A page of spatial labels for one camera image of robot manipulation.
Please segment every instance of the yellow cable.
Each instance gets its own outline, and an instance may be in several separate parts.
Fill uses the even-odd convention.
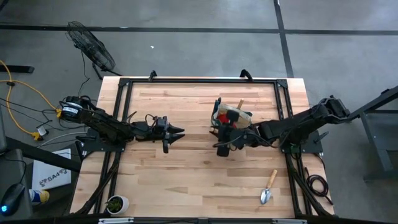
[[[10,70],[8,69],[8,67],[7,67],[7,65],[2,61],[2,60],[0,60],[0,63],[2,63],[2,65],[4,66],[4,68],[6,68],[6,70],[7,70],[7,73],[8,73],[8,76],[9,76],[9,80],[0,80],[0,82],[16,82],[16,83],[20,83],[20,84],[23,84],[23,85],[25,85],[25,86],[28,86],[30,89],[32,89],[32,90],[34,90],[35,92],[37,92],[54,110],[57,110],[56,109],[56,107],[54,107],[50,102],[49,102],[49,100],[39,91],[39,90],[36,90],[34,87],[32,87],[32,86],[30,86],[29,84],[27,84],[27,83],[24,83],[24,82],[21,82],[21,81],[18,81],[18,80],[13,80],[12,79],[12,76],[11,76],[11,72],[10,72]],[[14,115],[12,115],[12,113],[11,113],[11,110],[10,110],[10,105],[9,105],[9,98],[10,98],[10,95],[11,95],[11,90],[12,90],[12,86],[10,86],[9,87],[9,89],[8,89],[8,94],[7,94],[7,102],[6,102],[6,104],[7,104],[7,109],[8,109],[8,113],[10,114],[10,117],[11,117],[11,119],[14,121],[14,123],[15,123],[15,125],[21,130],[21,131],[23,131],[23,132],[25,132],[25,133],[27,133],[27,134],[30,134],[31,136],[33,136],[34,137],[34,139],[35,140],[39,140],[40,138],[41,138],[41,136],[40,136],[40,134],[38,133],[38,132],[30,132],[30,131],[26,131],[23,127],[21,127],[19,124],[18,124],[18,122],[17,122],[17,120],[14,118]]]

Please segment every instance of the cable connector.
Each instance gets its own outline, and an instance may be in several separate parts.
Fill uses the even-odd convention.
[[[32,133],[32,136],[35,141],[43,141],[43,137],[38,132]]]
[[[61,109],[56,109],[55,112],[57,112],[57,118],[60,118],[62,110]]]

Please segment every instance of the computer mouse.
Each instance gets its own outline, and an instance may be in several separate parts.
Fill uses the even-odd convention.
[[[4,216],[14,214],[18,210],[24,191],[25,186],[23,184],[12,184],[1,199],[0,213]]]

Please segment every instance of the small succulent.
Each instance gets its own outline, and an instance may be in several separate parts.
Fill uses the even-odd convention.
[[[110,212],[116,213],[116,212],[120,211],[120,209],[122,209],[123,201],[119,197],[114,197],[110,201],[106,202],[105,204],[106,204],[106,208]]]

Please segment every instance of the concrete floor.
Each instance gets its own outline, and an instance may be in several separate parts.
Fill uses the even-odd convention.
[[[395,0],[280,0],[280,6],[286,29],[398,29]],[[80,21],[86,26],[277,28],[272,0],[11,0],[0,12],[0,22],[8,24],[66,25],[68,21]],[[149,75],[156,70],[161,76],[236,77],[246,68],[254,77],[286,77],[278,34],[95,35],[114,57],[115,71],[125,75]],[[333,94],[354,111],[398,84],[398,36],[287,35],[287,42],[294,75],[304,78],[312,104]],[[76,95],[85,79],[80,52],[64,32],[1,30],[0,49],[0,59],[6,63],[36,68],[31,75],[14,74],[14,78],[38,88],[53,104]],[[86,74],[91,80],[83,94],[96,98],[101,82],[87,58]],[[0,96],[5,97],[7,88],[1,86]],[[14,88],[11,100],[49,108],[24,86]],[[15,127],[7,113],[3,116],[8,136],[37,144]],[[44,120],[40,114],[34,116]],[[16,117],[29,130],[39,124],[19,114]],[[327,125],[321,131],[330,132],[323,139],[323,148],[336,214],[398,222],[398,183],[365,184],[362,180],[364,175],[379,170],[380,164],[359,120]],[[53,130],[48,138],[64,133]],[[61,210],[65,205],[60,203]]]

